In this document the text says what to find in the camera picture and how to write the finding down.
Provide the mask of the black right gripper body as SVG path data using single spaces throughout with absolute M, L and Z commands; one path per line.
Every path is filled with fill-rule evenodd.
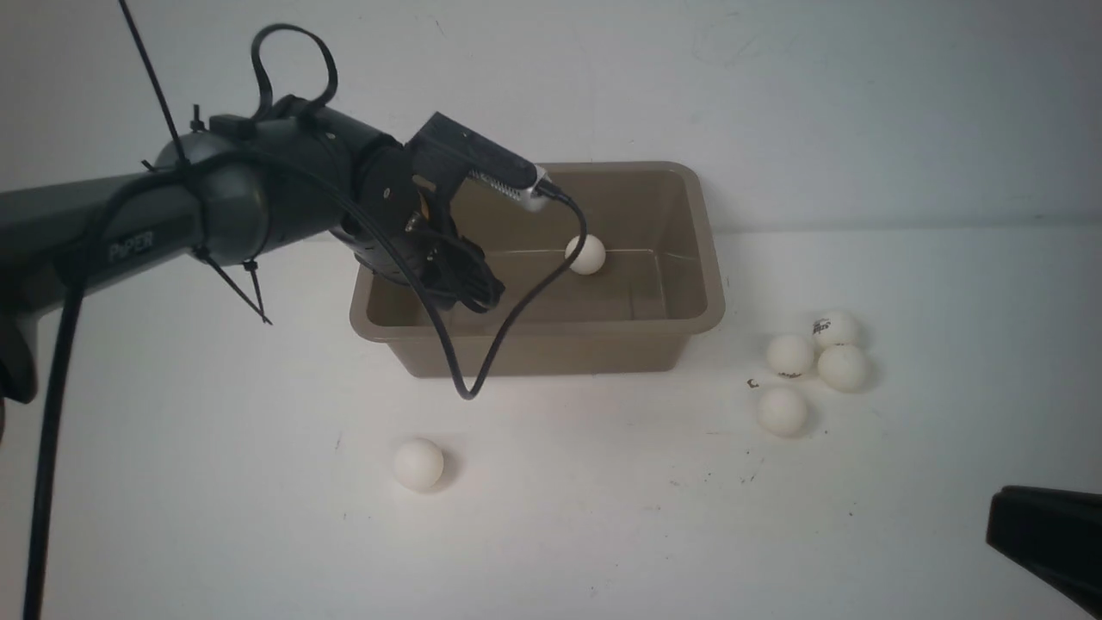
M 1101 494 L 1003 487 L 988 504 L 987 544 L 1101 617 Z

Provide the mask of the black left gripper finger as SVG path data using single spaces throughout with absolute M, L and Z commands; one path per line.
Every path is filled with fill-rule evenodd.
M 462 305 L 483 314 L 496 309 L 506 287 L 491 273 L 479 244 L 466 237 L 433 237 L 426 259 L 426 290 L 443 311 Z

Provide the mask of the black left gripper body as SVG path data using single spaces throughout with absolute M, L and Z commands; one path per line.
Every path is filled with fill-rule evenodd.
M 433 231 L 425 197 L 430 184 L 412 172 L 411 157 L 398 142 L 369 142 L 352 150 L 348 189 L 357 214 L 346 214 L 334 233 L 352 248 L 361 267 L 396 285 L 426 290 L 426 259 L 433 237 L 464 237 Z

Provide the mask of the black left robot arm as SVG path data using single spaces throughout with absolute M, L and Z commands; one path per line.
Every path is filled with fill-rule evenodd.
M 255 118 L 210 117 L 132 176 L 4 193 L 3 398 L 37 394 L 23 320 L 182 252 L 245 267 L 329 232 L 433 320 L 491 311 L 504 285 L 451 213 L 469 180 L 521 202 L 543 172 L 444 115 L 401 144 L 288 96 Z

